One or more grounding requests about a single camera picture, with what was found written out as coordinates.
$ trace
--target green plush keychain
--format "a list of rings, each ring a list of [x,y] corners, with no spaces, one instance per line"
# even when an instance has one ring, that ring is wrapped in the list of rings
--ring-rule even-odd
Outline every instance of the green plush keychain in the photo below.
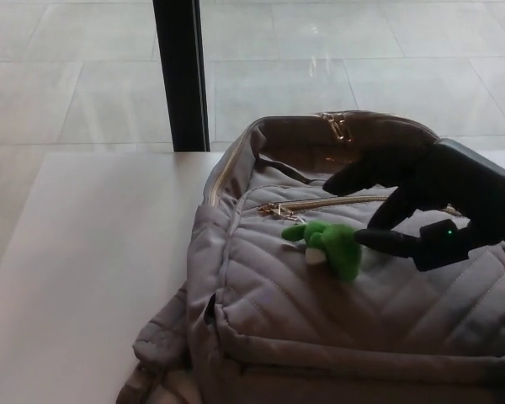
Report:
[[[282,237],[289,242],[305,239],[307,265],[327,262],[338,279],[350,282],[357,278],[361,263],[361,246],[354,233],[350,226],[311,221],[287,227]]]

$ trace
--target backpack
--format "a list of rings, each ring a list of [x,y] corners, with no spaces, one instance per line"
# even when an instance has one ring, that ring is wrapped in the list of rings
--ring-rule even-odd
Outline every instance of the backpack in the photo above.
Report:
[[[437,139],[366,111],[252,123],[205,185],[187,283],[141,330],[118,402],[189,369],[204,404],[505,403],[505,245],[425,273],[364,249],[358,277],[340,282],[281,237],[296,220],[365,228],[392,189],[337,198],[326,179],[371,144]],[[396,230],[446,218],[468,221],[417,211]]]

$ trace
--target black metal post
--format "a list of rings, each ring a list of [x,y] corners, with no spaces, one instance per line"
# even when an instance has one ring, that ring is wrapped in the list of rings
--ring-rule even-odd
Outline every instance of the black metal post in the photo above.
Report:
[[[175,152],[208,152],[199,0],[153,0]]]

